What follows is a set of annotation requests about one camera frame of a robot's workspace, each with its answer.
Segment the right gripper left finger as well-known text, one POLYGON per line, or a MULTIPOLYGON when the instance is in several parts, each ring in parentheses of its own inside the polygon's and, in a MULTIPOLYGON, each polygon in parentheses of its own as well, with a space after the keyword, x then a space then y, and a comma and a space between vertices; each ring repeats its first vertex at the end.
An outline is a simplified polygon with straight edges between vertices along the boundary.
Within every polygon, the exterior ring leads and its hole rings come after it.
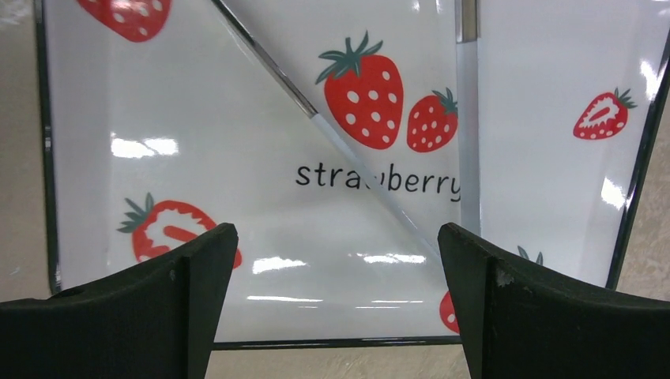
POLYGON ((1 304, 4 378, 203 378, 238 233, 222 223, 113 275, 1 304))

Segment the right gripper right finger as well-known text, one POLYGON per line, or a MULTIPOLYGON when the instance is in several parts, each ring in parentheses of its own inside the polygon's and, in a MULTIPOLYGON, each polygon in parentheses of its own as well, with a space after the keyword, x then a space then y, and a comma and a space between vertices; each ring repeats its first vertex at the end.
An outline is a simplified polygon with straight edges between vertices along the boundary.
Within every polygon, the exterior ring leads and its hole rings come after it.
POLYGON ((455 223, 438 243, 471 377, 668 377, 666 301, 565 276, 455 223))

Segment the strawberry print white tray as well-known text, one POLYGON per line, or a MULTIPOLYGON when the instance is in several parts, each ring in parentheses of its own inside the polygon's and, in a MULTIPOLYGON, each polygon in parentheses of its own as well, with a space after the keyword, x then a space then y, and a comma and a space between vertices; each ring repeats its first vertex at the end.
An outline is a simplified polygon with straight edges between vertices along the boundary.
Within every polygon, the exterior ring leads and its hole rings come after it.
MULTIPOLYGON (((37 1, 50 287, 233 223, 220 349, 455 343, 438 243, 371 191, 218 1, 37 1)), ((664 107, 666 1, 459 1, 473 221, 497 246, 616 286, 664 107)))

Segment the metal tongs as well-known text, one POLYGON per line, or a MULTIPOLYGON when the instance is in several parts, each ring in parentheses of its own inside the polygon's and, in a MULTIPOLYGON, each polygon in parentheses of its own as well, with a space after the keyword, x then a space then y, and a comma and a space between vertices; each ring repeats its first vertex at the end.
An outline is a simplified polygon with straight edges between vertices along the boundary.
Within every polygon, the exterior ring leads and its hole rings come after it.
POLYGON ((473 221, 461 135, 459 1, 218 1, 350 168, 302 183, 371 191, 421 242, 473 221))

